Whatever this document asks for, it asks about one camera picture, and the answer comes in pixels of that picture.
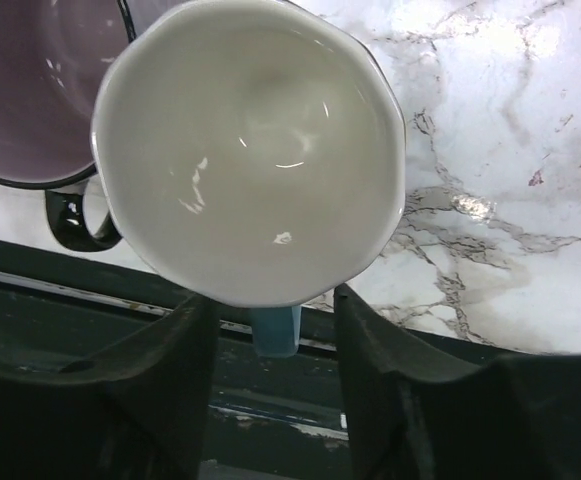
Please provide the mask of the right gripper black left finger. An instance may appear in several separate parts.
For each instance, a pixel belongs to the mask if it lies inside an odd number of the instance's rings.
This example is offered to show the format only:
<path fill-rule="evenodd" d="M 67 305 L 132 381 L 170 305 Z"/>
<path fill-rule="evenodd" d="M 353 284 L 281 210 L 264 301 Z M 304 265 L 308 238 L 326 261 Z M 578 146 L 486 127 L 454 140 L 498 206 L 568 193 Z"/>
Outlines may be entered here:
<path fill-rule="evenodd" d="M 194 479 L 219 316 L 195 295 L 56 372 L 0 365 L 0 479 Z"/>

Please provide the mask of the light blue faceted mug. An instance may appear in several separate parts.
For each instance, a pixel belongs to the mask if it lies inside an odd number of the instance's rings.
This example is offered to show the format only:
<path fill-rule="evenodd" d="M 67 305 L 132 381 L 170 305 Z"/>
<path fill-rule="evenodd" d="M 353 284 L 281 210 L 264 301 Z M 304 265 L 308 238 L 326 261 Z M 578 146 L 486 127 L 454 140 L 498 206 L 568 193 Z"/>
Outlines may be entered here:
<path fill-rule="evenodd" d="M 406 123 L 357 39 L 288 1 L 187 1 L 108 69 L 91 148 L 161 277 L 249 312 L 263 357 L 367 269 L 405 204 Z"/>

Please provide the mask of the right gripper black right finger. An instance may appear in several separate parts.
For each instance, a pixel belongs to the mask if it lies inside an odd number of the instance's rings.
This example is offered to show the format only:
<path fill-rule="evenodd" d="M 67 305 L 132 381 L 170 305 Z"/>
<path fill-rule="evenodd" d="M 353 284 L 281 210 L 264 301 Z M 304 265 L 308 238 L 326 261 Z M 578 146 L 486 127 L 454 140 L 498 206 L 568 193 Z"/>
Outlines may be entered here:
<path fill-rule="evenodd" d="M 334 292 L 357 479 L 581 479 L 581 355 L 477 365 Z"/>

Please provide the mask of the lilac mug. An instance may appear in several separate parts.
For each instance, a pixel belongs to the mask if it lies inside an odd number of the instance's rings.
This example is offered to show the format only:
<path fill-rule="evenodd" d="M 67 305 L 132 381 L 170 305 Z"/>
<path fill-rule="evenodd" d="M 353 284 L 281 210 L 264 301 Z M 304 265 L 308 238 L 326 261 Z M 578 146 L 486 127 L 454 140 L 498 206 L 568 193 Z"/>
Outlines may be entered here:
<path fill-rule="evenodd" d="M 0 1 L 0 185 L 43 192 L 72 251 L 121 239 L 110 216 L 96 232 L 86 224 L 90 121 L 109 65 L 144 27 L 134 1 Z"/>

